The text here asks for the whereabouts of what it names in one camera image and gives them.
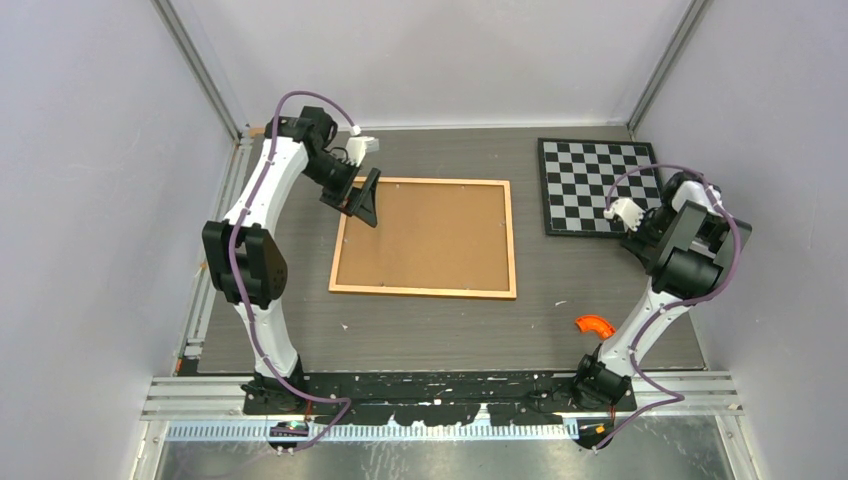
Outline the wooden picture frame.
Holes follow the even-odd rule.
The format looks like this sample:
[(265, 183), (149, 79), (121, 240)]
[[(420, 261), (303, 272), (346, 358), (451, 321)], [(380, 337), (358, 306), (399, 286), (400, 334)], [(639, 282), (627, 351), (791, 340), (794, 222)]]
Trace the wooden picture frame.
[(383, 177), (376, 212), (341, 216), (330, 292), (517, 298), (509, 181)]

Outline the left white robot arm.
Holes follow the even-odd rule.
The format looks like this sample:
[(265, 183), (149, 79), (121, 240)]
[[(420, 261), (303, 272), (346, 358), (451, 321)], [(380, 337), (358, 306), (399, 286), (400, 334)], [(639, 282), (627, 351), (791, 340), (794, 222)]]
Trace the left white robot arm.
[(337, 132), (337, 122), (320, 107), (306, 106), (296, 117), (273, 117), (242, 193), (223, 219), (210, 220), (202, 229), (213, 287), (241, 316), (254, 354), (253, 377), (243, 387), (254, 407), (293, 414), (318, 399), (307, 391), (286, 326), (282, 295), (288, 264), (274, 239), (296, 181), (305, 177), (319, 185), (321, 202), (343, 215), (370, 227), (378, 224), (380, 170), (372, 169), (361, 187), (355, 179), (379, 141), (354, 126), (346, 145), (334, 148)]

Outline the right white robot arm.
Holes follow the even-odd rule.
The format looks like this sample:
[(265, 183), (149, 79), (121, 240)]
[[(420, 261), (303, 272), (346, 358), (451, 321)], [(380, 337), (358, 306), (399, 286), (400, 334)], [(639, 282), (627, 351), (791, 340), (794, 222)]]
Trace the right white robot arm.
[(578, 364), (570, 395), (589, 411), (615, 407), (667, 328), (729, 285), (752, 233), (726, 210), (718, 187), (684, 167), (661, 188), (659, 206), (643, 209), (631, 198), (606, 197), (603, 214), (623, 227), (621, 244), (648, 281), (622, 326)]

